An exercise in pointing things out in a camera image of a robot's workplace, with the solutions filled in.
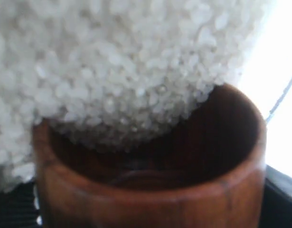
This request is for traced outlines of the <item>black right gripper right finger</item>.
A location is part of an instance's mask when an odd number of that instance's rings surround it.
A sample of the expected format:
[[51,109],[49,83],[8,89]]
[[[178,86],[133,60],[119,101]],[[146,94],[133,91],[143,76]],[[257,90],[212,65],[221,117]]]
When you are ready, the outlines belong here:
[[292,228],[292,178],[266,168],[263,200],[264,228]]

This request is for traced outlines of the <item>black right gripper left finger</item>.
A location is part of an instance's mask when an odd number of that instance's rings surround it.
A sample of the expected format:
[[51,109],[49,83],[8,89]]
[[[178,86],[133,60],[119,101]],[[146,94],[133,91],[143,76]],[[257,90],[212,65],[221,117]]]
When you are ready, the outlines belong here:
[[0,192],[0,228],[41,228],[35,183],[20,184],[14,190]]

